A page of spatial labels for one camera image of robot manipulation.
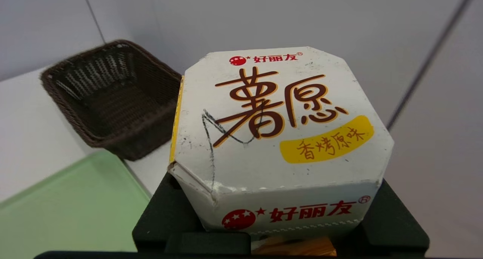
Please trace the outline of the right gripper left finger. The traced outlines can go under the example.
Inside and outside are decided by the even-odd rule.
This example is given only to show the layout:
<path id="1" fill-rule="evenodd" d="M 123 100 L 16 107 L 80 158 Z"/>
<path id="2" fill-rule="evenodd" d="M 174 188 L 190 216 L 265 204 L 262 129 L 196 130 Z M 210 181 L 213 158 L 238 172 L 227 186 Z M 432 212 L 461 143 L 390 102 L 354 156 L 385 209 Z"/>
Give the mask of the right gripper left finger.
<path id="1" fill-rule="evenodd" d="M 160 254 L 250 254 L 246 233 L 205 230 L 179 183 L 164 175 L 132 231 L 137 251 Z"/>

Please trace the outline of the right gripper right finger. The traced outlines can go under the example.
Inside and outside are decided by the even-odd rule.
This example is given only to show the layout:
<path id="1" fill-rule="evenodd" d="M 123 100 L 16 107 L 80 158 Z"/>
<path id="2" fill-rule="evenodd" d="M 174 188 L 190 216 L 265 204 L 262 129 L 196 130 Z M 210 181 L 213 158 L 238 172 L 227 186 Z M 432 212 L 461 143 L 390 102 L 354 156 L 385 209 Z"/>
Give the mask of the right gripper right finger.
<path id="1" fill-rule="evenodd" d="M 386 180 L 364 219 L 335 241 L 338 258 L 424 258 L 430 239 Z"/>

